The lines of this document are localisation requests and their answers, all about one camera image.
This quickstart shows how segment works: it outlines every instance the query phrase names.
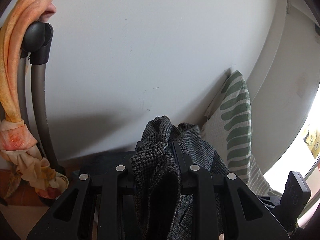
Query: houndstooth fabric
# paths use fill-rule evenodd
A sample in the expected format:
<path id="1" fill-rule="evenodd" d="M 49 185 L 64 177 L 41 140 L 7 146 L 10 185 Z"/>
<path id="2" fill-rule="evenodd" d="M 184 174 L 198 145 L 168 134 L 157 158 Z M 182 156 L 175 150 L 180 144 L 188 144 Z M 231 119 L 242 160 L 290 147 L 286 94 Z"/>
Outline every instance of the houndstooth fabric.
<path id="1" fill-rule="evenodd" d="M 143 240 L 191 238 L 193 197 L 180 195 L 180 171 L 169 147 L 174 140 L 195 164 L 211 173 L 228 173 L 216 150 L 201 139 L 197 125 L 181 123 L 176 127 L 167 116 L 150 121 L 143 132 L 142 145 L 131 157 L 137 185 L 135 209 Z M 217 194 L 216 200 L 222 230 Z"/>

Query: white wall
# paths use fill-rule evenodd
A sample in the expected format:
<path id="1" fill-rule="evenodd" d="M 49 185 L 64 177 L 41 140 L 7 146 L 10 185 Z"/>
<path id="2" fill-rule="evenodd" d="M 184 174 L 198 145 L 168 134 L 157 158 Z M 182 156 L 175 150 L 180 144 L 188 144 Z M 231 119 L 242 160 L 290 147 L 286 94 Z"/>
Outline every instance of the white wall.
<path id="1" fill-rule="evenodd" d="M 314 22 L 291 7 L 273 64 L 251 103 L 252 153 L 263 173 L 302 127 L 319 86 L 320 45 Z"/>
<path id="2" fill-rule="evenodd" d="M 54 4 L 45 90 L 62 160 L 133 145 L 158 115 L 198 122 L 229 68 L 249 76 L 276 0 Z"/>

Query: black cloth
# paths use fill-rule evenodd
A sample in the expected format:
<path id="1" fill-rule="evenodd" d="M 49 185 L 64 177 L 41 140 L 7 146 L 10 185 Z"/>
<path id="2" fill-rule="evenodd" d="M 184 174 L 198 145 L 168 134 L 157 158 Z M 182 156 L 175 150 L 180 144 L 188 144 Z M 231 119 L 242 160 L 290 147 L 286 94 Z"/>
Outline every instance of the black cloth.
<path id="1" fill-rule="evenodd" d="M 181 123 L 176 127 L 167 116 L 150 121 L 143 132 L 142 145 L 131 157 L 137 185 L 135 210 L 143 240 L 191 238 L 193 197 L 180 195 L 180 171 L 170 148 L 174 140 L 195 164 L 214 174 L 228 173 L 216 150 L 201 139 L 197 125 Z M 218 196 L 216 205 L 221 230 Z"/>

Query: gray metal tube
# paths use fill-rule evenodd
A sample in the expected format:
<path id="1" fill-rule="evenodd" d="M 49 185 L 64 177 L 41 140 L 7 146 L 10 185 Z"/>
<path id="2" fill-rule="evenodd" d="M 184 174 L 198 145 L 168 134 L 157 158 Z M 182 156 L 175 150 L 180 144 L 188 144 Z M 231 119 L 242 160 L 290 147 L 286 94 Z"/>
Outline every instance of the gray metal tube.
<path id="1" fill-rule="evenodd" d="M 59 170 L 59 165 L 51 142 L 47 114 L 45 110 L 45 65 L 46 64 L 31 66 L 32 104 L 42 148 L 48 161 L 50 162 L 50 167 L 57 171 Z"/>
<path id="2" fill-rule="evenodd" d="M 24 123 L 27 125 L 30 131 L 28 112 L 27 112 L 27 103 L 26 103 L 26 61 L 27 61 L 26 57 L 21 58 L 19 61 L 18 76 L 17 76 L 17 90 L 18 90 L 18 100 L 19 100 L 21 118 L 24 120 Z"/>

